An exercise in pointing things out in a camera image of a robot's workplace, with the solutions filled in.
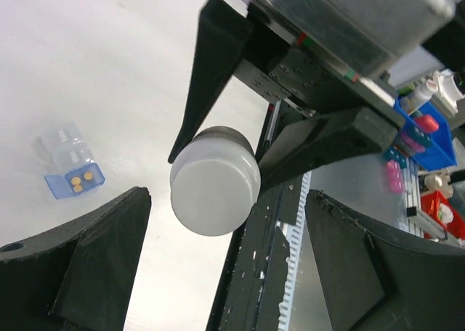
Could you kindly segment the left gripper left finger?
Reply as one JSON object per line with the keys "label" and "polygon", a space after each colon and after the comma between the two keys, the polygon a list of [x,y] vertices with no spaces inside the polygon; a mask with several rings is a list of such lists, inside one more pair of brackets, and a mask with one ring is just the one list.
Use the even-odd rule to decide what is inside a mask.
{"label": "left gripper left finger", "polygon": [[148,190],[133,187],[1,247],[1,329],[122,330],[150,209]]}

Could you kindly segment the pink pill organizer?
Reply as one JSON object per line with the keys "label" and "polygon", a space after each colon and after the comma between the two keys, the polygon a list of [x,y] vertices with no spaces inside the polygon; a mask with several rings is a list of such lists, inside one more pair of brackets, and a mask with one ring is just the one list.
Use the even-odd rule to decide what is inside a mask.
{"label": "pink pill organizer", "polygon": [[387,179],[389,184],[389,189],[394,193],[404,192],[404,183],[402,178],[402,173],[400,169],[400,164],[395,160],[390,160],[387,163]]}

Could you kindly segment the clear blue pill organizer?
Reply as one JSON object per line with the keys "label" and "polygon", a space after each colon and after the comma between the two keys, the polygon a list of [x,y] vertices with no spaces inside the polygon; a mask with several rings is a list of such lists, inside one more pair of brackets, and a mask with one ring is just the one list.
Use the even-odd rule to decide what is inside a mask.
{"label": "clear blue pill organizer", "polygon": [[[105,183],[105,177],[75,123],[48,128],[41,133],[40,140],[54,166],[54,173],[47,174],[44,179],[55,199],[78,197]],[[87,171],[93,173],[91,181],[84,179]],[[76,176],[83,187],[79,193],[73,191],[75,185],[71,184],[71,179]]]}

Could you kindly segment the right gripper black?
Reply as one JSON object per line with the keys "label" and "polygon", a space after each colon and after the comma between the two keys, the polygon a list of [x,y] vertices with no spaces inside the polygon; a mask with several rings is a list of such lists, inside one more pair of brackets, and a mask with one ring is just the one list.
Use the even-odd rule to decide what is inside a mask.
{"label": "right gripper black", "polygon": [[250,21],[224,0],[203,6],[169,163],[192,141],[234,73],[271,103],[285,100],[302,115],[324,114],[277,135],[258,162],[261,195],[321,166],[386,151],[405,123],[391,89],[339,66],[304,34],[285,41],[264,22]]}

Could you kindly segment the white vitamin pill bottle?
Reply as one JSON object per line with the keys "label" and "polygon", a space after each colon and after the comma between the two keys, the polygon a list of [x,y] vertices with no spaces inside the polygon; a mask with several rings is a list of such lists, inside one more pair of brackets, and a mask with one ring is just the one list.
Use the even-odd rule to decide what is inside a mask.
{"label": "white vitamin pill bottle", "polygon": [[261,174],[241,132],[213,126],[175,158],[170,199],[179,222],[199,235],[217,237],[239,228],[257,202]]}

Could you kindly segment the blue storage bin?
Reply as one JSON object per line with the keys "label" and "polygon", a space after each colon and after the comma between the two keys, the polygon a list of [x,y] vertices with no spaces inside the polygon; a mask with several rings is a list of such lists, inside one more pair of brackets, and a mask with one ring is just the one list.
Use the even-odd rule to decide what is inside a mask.
{"label": "blue storage bin", "polygon": [[452,135],[446,119],[430,103],[425,103],[412,115],[401,107],[398,97],[394,109],[405,119],[396,142],[426,171],[457,166]]}

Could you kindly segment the red storage bin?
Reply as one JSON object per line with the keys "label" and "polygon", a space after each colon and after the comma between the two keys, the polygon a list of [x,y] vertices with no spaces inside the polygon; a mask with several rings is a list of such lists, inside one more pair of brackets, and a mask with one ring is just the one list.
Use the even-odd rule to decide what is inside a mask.
{"label": "red storage bin", "polygon": [[441,192],[421,196],[421,209],[455,238],[464,240],[464,220]]}

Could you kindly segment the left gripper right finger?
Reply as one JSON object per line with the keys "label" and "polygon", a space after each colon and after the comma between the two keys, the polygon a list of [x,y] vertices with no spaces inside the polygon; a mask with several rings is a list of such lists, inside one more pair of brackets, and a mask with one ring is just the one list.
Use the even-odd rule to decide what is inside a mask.
{"label": "left gripper right finger", "polygon": [[334,330],[463,330],[464,249],[310,190],[307,227]]}

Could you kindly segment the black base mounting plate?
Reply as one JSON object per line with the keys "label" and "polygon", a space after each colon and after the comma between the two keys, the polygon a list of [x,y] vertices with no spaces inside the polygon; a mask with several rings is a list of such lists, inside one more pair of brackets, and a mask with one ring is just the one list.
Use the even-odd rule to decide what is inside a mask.
{"label": "black base mounting plate", "polygon": [[303,175],[260,195],[233,232],[207,330],[278,330],[290,254],[280,223],[295,224]]}

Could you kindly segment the yellow round pill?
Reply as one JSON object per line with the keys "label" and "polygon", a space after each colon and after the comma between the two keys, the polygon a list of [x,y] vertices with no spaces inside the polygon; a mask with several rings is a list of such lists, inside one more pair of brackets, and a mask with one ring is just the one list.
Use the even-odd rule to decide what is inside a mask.
{"label": "yellow round pill", "polygon": [[76,176],[76,177],[73,177],[73,178],[71,179],[71,184],[72,184],[72,185],[79,185],[80,183],[81,183],[81,179],[80,179],[79,177],[77,177],[77,176]]}
{"label": "yellow round pill", "polygon": [[83,191],[83,187],[81,185],[76,185],[73,187],[73,191],[75,193],[79,193],[79,192],[82,192]]}
{"label": "yellow round pill", "polygon": [[94,178],[93,173],[90,172],[90,171],[87,171],[87,172],[84,174],[84,179],[87,180],[87,181],[91,181],[93,178]]}

